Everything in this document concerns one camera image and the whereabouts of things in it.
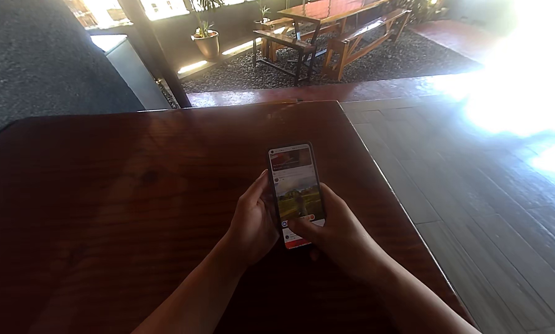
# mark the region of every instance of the window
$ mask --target window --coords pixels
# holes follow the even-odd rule
[[[85,28],[110,28],[131,24],[117,0],[64,0],[78,21]],[[148,19],[166,19],[167,17],[189,14],[185,3],[189,0],[140,0]],[[224,0],[226,5],[242,4],[256,0]],[[195,2],[195,9],[200,10]]]
[[[141,0],[148,19],[166,19],[167,17],[189,14],[183,0]]]
[[[117,0],[65,0],[86,28],[110,28],[131,24]]]

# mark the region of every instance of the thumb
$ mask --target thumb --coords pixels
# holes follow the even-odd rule
[[[317,226],[304,218],[293,218],[288,220],[288,227],[292,232],[298,234],[313,244],[317,244],[322,233],[320,226]]]

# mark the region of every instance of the hand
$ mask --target hand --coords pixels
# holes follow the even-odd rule
[[[222,238],[230,251],[235,251],[242,259],[245,267],[261,260],[278,240],[278,231],[261,200],[268,185],[267,170],[264,170],[238,199],[230,228]]]
[[[325,252],[343,271],[361,281],[370,281],[375,265],[388,258],[372,239],[346,202],[321,183],[327,220],[324,227],[302,218],[288,220],[289,228]]]

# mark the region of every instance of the phone screen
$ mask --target phone screen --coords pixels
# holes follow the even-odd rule
[[[309,144],[273,148],[268,152],[277,212],[286,248],[310,242],[288,228],[288,219],[303,217],[313,224],[325,224],[318,178]]]

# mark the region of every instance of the tabletop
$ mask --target tabletop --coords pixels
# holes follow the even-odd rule
[[[282,16],[328,23],[368,10],[389,0],[319,0],[279,11]]]
[[[0,333],[131,332],[226,232],[266,149],[302,141],[376,241],[465,317],[339,103],[323,101],[36,117],[3,130]],[[235,329],[395,332],[366,287],[279,241],[245,272],[216,333]]]

